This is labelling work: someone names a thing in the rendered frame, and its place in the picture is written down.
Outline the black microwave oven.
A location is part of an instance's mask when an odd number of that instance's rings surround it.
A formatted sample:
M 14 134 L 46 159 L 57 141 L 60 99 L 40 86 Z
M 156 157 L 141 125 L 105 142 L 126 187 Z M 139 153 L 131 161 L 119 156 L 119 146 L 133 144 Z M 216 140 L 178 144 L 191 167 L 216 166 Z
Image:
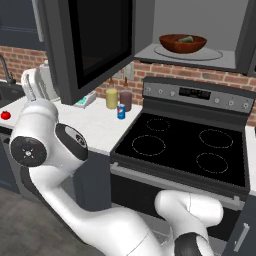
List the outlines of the black microwave oven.
M 256 0 L 135 0 L 134 58 L 256 77 Z M 211 61 L 167 58 L 154 52 L 165 34 L 204 37 L 223 53 Z

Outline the dark base cabinet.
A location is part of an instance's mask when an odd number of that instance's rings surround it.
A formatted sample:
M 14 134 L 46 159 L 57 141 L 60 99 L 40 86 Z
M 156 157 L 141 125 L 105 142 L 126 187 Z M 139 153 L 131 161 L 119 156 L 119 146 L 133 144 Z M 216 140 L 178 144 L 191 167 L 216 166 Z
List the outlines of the dark base cabinet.
M 111 207 L 110 157 L 90 151 L 77 169 L 73 184 L 78 205 L 87 211 Z

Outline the blue soda can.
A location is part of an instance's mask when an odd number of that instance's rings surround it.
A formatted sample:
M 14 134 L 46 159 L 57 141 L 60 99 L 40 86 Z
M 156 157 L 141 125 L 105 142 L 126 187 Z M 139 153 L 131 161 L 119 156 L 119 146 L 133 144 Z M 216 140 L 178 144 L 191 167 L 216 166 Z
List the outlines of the blue soda can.
M 117 118 L 124 119 L 126 113 L 126 106 L 124 104 L 119 104 L 117 106 Z

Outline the yellow jar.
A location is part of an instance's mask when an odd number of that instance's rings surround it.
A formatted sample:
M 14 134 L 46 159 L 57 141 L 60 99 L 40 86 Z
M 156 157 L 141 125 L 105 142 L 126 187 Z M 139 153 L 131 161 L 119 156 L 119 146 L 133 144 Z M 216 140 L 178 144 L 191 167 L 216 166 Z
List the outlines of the yellow jar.
M 106 106 L 108 109 L 115 109 L 117 107 L 118 91 L 114 88 L 106 91 Z

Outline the dark base cabinet door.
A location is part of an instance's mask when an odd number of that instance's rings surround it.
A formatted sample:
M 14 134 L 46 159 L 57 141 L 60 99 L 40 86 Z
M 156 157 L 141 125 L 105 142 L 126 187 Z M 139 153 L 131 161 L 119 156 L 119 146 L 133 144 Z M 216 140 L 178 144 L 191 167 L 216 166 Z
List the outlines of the dark base cabinet door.
M 243 223 L 247 223 L 250 230 L 239 251 L 234 252 L 235 241 L 243 230 Z M 256 256 L 256 196 L 248 196 L 222 256 Z

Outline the black microwave door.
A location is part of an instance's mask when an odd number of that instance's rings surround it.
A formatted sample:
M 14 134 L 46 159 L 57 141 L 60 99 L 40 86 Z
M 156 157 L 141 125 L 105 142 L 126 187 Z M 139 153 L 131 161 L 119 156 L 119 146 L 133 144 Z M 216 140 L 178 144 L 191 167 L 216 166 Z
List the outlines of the black microwave door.
M 63 104 L 75 104 L 132 61 L 135 3 L 40 0 L 50 71 Z

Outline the dark sink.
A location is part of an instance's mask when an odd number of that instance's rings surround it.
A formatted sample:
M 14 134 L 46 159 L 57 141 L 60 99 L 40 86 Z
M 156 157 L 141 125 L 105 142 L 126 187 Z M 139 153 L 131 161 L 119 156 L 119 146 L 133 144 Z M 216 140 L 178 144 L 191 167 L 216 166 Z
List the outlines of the dark sink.
M 0 81 L 0 108 L 24 96 L 25 94 L 21 85 L 10 85 L 7 82 Z

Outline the dark metal tap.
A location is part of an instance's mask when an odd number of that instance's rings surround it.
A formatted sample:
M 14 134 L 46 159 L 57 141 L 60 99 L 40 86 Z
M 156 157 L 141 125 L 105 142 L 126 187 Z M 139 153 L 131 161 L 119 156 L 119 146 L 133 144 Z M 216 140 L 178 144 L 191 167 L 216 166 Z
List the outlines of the dark metal tap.
M 0 54 L 0 62 L 2 63 L 7 83 L 9 83 L 10 85 L 16 84 L 16 80 L 13 78 L 12 72 L 8 71 L 6 61 L 1 54 Z

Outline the black stove with oven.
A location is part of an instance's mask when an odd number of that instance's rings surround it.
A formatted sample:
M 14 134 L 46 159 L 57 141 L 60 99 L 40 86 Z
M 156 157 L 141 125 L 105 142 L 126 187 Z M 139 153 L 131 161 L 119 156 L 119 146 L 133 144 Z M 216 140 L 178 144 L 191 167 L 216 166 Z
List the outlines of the black stove with oven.
M 143 108 L 110 154 L 111 163 L 245 202 L 250 191 L 245 125 L 256 93 L 147 76 Z M 111 173 L 111 199 L 154 219 L 161 188 Z M 209 235 L 229 239 L 241 210 L 224 208 Z

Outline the brown jar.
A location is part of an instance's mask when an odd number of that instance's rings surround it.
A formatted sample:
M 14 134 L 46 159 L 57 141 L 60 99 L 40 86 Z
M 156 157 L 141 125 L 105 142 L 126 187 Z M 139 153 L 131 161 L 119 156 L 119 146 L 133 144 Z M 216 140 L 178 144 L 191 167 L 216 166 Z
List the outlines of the brown jar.
M 120 103 L 126 106 L 126 111 L 129 112 L 132 107 L 132 93 L 128 91 L 122 91 L 120 93 Z

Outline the white kettle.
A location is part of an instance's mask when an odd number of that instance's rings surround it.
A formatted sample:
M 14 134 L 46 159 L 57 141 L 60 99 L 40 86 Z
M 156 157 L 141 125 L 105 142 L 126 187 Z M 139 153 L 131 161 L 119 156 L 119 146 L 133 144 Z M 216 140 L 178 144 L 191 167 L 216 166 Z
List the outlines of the white kettle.
M 40 66 L 39 71 L 41 78 L 44 82 L 44 88 L 46 91 L 46 96 L 48 99 L 52 102 L 58 101 L 60 97 L 57 95 L 56 90 L 54 89 L 51 73 L 50 73 L 50 67 L 48 65 L 48 61 L 45 60 Z

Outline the dark wall cupboard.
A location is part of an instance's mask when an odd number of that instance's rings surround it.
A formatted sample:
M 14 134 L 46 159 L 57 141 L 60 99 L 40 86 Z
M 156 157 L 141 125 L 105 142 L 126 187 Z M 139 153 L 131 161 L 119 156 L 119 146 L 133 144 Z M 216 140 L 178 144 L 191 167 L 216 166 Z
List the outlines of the dark wall cupboard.
M 0 0 L 0 46 L 45 50 L 39 41 L 32 0 Z

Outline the grey wall outlet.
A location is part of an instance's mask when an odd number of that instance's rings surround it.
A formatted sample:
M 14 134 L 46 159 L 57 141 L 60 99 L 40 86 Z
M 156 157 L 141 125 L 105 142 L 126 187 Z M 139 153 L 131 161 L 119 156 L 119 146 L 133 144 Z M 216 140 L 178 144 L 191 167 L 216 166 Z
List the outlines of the grey wall outlet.
M 124 76 L 128 80 L 134 80 L 134 63 L 131 62 L 127 66 L 124 67 Z

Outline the brown wooden bowl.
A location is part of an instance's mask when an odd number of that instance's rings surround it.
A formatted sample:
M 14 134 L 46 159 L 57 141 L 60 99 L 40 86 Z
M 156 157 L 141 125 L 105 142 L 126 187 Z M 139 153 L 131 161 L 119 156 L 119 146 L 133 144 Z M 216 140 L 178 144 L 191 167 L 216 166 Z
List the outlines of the brown wooden bowl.
M 176 40 L 185 36 L 192 36 L 193 43 L 181 43 Z M 203 48 L 207 40 L 204 37 L 187 34 L 166 34 L 159 37 L 161 45 L 168 51 L 174 53 L 193 53 Z

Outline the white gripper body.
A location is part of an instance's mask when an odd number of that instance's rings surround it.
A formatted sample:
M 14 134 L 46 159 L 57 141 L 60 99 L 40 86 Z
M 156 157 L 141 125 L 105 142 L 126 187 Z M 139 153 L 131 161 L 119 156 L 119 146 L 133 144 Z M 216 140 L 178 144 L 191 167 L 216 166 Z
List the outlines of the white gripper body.
M 34 101 L 37 98 L 43 97 L 39 87 L 39 70 L 37 68 L 25 70 L 21 76 L 21 84 L 29 101 Z

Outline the grey glass turntable plate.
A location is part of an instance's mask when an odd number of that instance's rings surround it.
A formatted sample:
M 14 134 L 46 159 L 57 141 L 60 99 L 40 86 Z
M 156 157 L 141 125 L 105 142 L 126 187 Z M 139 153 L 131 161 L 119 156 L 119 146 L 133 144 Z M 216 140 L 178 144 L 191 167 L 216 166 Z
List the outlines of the grey glass turntable plate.
M 154 52 L 167 58 L 189 61 L 211 61 L 223 57 L 222 52 L 209 49 L 206 47 L 203 47 L 200 50 L 193 53 L 174 53 L 166 50 L 163 46 L 157 46 L 154 48 Z

